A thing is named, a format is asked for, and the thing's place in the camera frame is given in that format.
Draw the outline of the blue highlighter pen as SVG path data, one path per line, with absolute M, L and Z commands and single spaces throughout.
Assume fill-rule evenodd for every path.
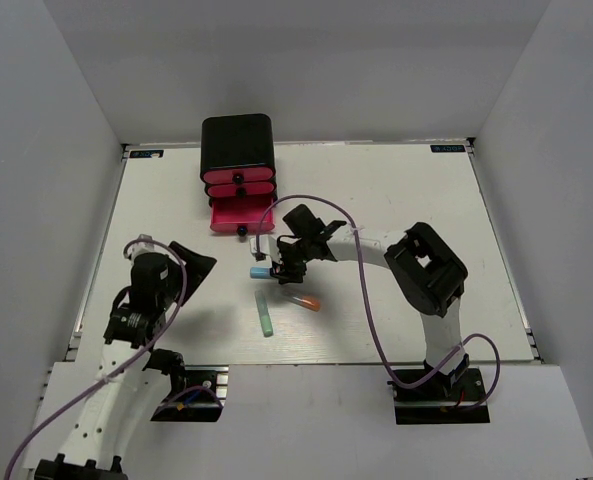
M 272 278 L 272 270 L 269 267 L 251 267 L 249 274 L 252 279 Z

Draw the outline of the pink bottom drawer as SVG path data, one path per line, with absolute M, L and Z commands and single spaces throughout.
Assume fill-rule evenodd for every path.
M 272 195 L 213 199 L 210 228 L 219 234 L 239 236 L 269 233 L 275 227 L 273 213 L 265 216 L 262 225 L 259 222 L 273 200 Z

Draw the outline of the pink drawer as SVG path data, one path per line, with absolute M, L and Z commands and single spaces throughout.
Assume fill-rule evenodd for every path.
M 242 184 L 272 179 L 275 171 L 266 166 L 244 166 L 221 169 L 207 169 L 201 172 L 201 180 L 209 185 Z
M 275 227 L 273 213 L 265 216 L 262 225 L 259 222 L 273 200 L 272 195 L 213 199 L 210 228 L 219 234 L 239 236 L 269 233 Z
M 273 182 L 244 182 L 242 184 L 207 185 L 205 192 L 210 198 L 242 198 L 246 196 L 270 195 L 276 190 Z

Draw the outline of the pink top drawer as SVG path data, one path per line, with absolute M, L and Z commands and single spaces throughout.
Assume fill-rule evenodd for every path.
M 244 166 L 221 169 L 207 169 L 201 172 L 201 180 L 209 185 L 242 184 L 272 179 L 275 171 L 266 166 Z

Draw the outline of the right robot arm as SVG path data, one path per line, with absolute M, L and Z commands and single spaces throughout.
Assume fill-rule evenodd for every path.
M 412 383 L 395 380 L 407 390 L 428 384 L 448 399 L 464 385 L 469 367 L 460 329 L 460 300 L 468 270 L 429 224 L 417 222 L 404 231 L 360 228 L 351 218 L 328 224 L 300 204 L 284 217 L 288 235 L 258 236 L 254 256 L 271 259 L 270 275 L 279 284 L 300 284 L 309 262 L 357 264 L 362 301 L 376 351 L 387 372 L 394 373 L 375 327 L 365 267 L 388 270 L 404 299 L 419 314 L 425 339 L 425 375 Z

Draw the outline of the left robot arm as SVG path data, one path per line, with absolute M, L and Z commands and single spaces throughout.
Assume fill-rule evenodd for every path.
M 156 343 L 217 261 L 148 236 L 124 249 L 130 282 L 112 302 L 93 385 L 68 402 L 81 411 L 37 479 L 123 479 L 122 460 L 139 424 L 187 394 L 215 391 L 188 381 L 183 356 Z

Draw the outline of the orange capped clear highlighter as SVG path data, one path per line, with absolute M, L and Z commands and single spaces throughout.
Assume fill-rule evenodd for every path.
M 320 301 L 316 297 L 304 294 L 292 288 L 278 288 L 276 295 L 285 301 L 309 311 L 318 312 L 321 308 Z

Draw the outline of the green highlighter pen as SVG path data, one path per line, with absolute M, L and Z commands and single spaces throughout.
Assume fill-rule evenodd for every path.
M 256 290 L 254 297 L 263 336 L 265 338 L 271 337 L 274 331 L 266 297 L 261 290 Z

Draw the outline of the black drawer cabinet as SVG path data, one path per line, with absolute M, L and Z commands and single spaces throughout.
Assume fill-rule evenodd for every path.
M 200 145 L 201 172 L 244 166 L 276 165 L 272 122 L 263 113 L 217 116 L 202 122 Z

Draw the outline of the left blue table label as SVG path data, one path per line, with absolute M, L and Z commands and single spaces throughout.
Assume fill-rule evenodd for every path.
M 162 158 L 164 155 L 163 149 L 148 149 L 148 150 L 131 150 L 129 152 L 129 158 L 135 159 L 151 159 L 151 158 Z

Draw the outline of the blue table label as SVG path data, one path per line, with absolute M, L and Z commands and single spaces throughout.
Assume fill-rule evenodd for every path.
M 129 152 L 129 158 L 135 159 L 151 159 L 151 158 L 162 158 L 164 155 L 163 149 L 148 149 L 148 150 L 131 150 Z
M 466 153 L 466 147 L 460 144 L 431 144 L 433 153 Z

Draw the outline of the right blue table label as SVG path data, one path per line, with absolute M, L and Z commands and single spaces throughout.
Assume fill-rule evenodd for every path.
M 466 153 L 466 147 L 460 144 L 431 144 L 433 153 Z

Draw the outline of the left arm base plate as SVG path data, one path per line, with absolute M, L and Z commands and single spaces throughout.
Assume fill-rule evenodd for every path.
M 187 366 L 151 417 L 158 423 L 215 423 L 222 414 L 228 390 L 228 366 Z

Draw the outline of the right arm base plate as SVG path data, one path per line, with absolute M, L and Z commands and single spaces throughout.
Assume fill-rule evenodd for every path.
M 402 389 L 392 380 L 393 405 L 397 425 L 488 424 L 490 414 L 486 390 L 479 368 L 468 368 L 446 393 L 431 380 L 417 389 Z

